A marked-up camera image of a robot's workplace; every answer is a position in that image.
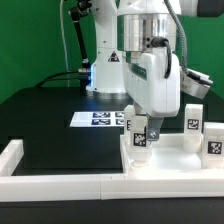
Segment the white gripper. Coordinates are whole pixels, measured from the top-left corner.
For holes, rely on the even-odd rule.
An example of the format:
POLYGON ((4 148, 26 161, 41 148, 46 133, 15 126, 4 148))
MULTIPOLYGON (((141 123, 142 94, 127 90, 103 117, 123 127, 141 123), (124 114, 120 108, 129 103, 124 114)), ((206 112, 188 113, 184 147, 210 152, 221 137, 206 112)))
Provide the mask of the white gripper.
POLYGON ((148 141, 158 141, 163 118, 174 117, 180 108, 179 60, 172 54, 171 72, 165 78, 168 56, 165 48, 142 53, 139 63, 126 63, 124 85, 130 97, 151 117, 148 118, 148 141))

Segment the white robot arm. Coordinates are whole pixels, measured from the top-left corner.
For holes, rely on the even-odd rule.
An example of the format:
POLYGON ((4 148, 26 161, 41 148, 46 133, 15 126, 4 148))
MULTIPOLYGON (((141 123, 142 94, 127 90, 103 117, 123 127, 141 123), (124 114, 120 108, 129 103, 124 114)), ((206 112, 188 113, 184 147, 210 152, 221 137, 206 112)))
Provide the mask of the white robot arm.
POLYGON ((188 68, 187 38, 180 16, 218 17, 224 0, 77 0, 77 23, 92 13, 98 56, 83 62, 84 89, 98 97, 129 95, 146 113, 146 136, 159 139, 163 119, 180 108, 180 93, 202 98, 209 77, 188 68))

